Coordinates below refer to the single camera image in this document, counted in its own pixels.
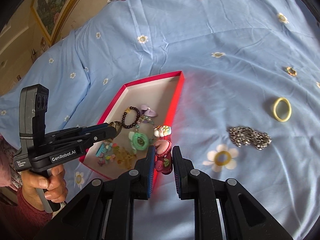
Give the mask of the maroon left sleeve forearm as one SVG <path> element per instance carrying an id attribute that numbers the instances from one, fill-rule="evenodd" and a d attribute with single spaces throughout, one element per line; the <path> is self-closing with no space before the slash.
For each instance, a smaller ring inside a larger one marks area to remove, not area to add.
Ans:
<path id="1" fill-rule="evenodd" d="M 1 202 L 1 239 L 33 239 L 53 218 L 52 213 L 31 206 L 17 191 L 17 206 Z"/>

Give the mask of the left hand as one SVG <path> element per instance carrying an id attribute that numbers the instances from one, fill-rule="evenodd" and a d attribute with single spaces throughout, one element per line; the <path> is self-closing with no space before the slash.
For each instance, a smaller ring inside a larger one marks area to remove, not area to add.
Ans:
<path id="1" fill-rule="evenodd" d="M 39 211 L 44 211 L 44 206 L 36 189 L 47 190 L 44 193 L 45 198 L 54 203 L 64 202 L 68 194 L 66 181 L 64 180 L 65 169 L 63 165 L 52 168 L 51 173 L 52 175 L 49 178 L 30 171 L 23 171 L 21 174 L 22 195 L 32 207 Z"/>

